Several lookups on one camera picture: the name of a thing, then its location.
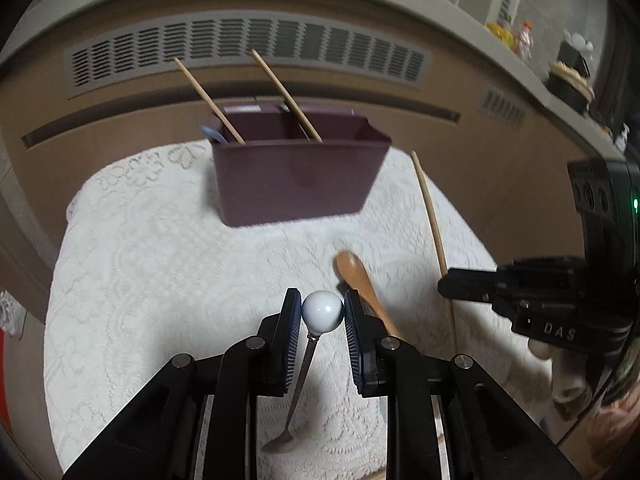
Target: table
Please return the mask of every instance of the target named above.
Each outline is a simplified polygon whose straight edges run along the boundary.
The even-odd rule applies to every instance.
[[[433,183],[430,189],[448,264],[495,269],[454,207]],[[413,344],[450,357],[433,238],[403,152],[389,151],[356,215],[231,229],[217,207],[204,140],[111,164],[70,205],[44,343],[49,421],[63,470],[174,354],[222,353],[280,310],[287,287],[303,298],[335,290],[332,258],[341,249],[360,256]],[[549,363],[488,306],[455,309],[461,350],[541,418]],[[305,335],[302,325],[299,355]],[[258,446],[280,433],[289,399],[259,399]],[[385,464],[380,402],[357,395],[342,327],[320,340],[292,428],[296,450],[258,454],[263,478],[360,478]]]

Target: white round knob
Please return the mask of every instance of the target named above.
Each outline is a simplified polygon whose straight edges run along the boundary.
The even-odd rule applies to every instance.
[[[331,332],[342,322],[342,300],[328,290],[316,290],[302,302],[302,319],[311,334]]]

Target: purple plastic bin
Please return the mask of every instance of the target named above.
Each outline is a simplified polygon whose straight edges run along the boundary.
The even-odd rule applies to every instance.
[[[214,118],[228,144],[212,142],[220,216],[229,227],[356,213],[391,139],[350,108],[302,107],[323,142],[309,141],[277,104],[226,106],[246,144]]]

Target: wooden chopstick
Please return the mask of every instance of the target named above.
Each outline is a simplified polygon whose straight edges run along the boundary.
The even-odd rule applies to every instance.
[[[180,67],[180,70],[184,72],[184,75],[187,76],[187,79],[191,83],[191,86],[196,89],[196,92],[200,94],[200,97],[202,97],[204,101],[209,105],[209,107],[213,110],[213,113],[215,113],[217,117],[222,121],[222,123],[226,126],[226,129],[231,132],[231,135],[233,135],[240,144],[244,144],[244,139],[225,117],[225,115],[222,113],[222,110],[216,106],[215,102],[213,102],[211,97],[209,97],[209,95],[204,91],[204,88],[200,86],[200,83],[196,81],[196,78],[191,75],[191,72],[189,72],[187,67],[185,67],[177,57],[174,57],[174,61],[176,65]]]
[[[424,205],[427,208],[427,216],[429,217],[429,224],[431,225],[431,234],[433,234],[433,243],[436,246],[436,254],[438,255],[438,264],[440,266],[440,277],[443,277],[447,273],[447,261],[444,257],[444,248],[442,247],[442,238],[440,237],[440,228],[438,227],[438,219],[436,218],[436,212],[433,209],[433,202],[431,201],[431,195],[429,194],[429,188],[427,187],[427,181],[424,178],[424,171],[420,165],[420,159],[415,152],[411,152],[411,159],[414,162],[415,174],[418,177],[420,183],[420,190],[422,191],[422,198],[424,199]],[[454,355],[458,354],[458,336],[456,335],[456,318],[453,312],[453,302],[449,298],[445,298],[445,304],[447,305],[447,313],[449,317],[449,331],[453,342]]]
[[[262,70],[264,70],[264,73],[269,77],[269,79],[271,79],[271,82],[277,86],[278,91],[280,92],[280,95],[282,95],[289,109],[298,118],[298,121],[300,122],[301,126],[303,126],[306,132],[309,135],[311,135],[315,140],[317,140],[318,142],[322,142],[322,139],[320,135],[318,135],[318,132],[316,132],[316,129],[313,127],[311,122],[309,122],[309,119],[306,118],[306,115],[300,109],[298,104],[293,100],[293,97],[291,97],[291,94],[287,92],[287,89],[284,88],[284,85],[276,77],[276,75],[273,73],[271,68],[269,68],[269,65],[267,65],[264,62],[264,60],[262,59],[262,56],[260,56],[260,54],[258,54],[254,49],[251,49],[251,55],[254,57],[255,62],[258,65],[260,65]]]

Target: black device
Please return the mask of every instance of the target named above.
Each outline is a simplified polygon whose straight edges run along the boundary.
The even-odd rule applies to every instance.
[[[640,295],[640,171],[630,162],[568,165],[582,217],[585,257],[514,261],[495,272],[449,269],[446,298],[491,303],[515,333],[588,356],[596,391],[603,371],[635,336]]]
[[[223,355],[174,356],[107,425],[63,480],[190,480],[207,396],[214,395],[203,480],[254,480],[256,397],[283,396],[292,378],[300,293],[257,336]],[[389,337],[355,290],[344,300],[353,381],[363,397],[387,396],[388,480],[442,478],[432,397],[439,396],[450,477],[578,480],[577,471],[469,356],[445,361]]]

